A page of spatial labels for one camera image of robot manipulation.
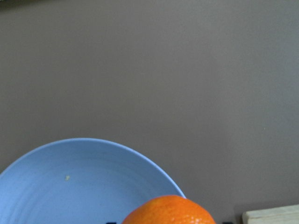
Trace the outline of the blue plate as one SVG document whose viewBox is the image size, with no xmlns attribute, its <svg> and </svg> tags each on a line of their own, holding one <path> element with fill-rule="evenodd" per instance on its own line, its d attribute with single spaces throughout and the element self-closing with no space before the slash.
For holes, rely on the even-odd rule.
<svg viewBox="0 0 299 224">
<path fill-rule="evenodd" d="M 1 173 L 0 221 L 120 224 L 163 195 L 183 192 L 139 152 L 107 140 L 60 140 L 26 153 Z"/>
</svg>

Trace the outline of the orange fruit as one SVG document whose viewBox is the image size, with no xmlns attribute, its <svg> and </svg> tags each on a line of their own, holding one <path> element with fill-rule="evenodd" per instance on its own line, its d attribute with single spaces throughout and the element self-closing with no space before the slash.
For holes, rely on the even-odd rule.
<svg viewBox="0 0 299 224">
<path fill-rule="evenodd" d="M 132 211 L 124 224 L 214 224 L 210 213 L 197 203 L 176 195 L 149 200 Z"/>
</svg>

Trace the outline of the wooden cutting board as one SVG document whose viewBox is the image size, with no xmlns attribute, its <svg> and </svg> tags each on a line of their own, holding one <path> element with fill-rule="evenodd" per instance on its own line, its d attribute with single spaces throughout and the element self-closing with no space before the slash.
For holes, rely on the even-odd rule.
<svg viewBox="0 0 299 224">
<path fill-rule="evenodd" d="M 298 224 L 299 205 L 246 211 L 242 221 L 244 224 Z"/>
</svg>

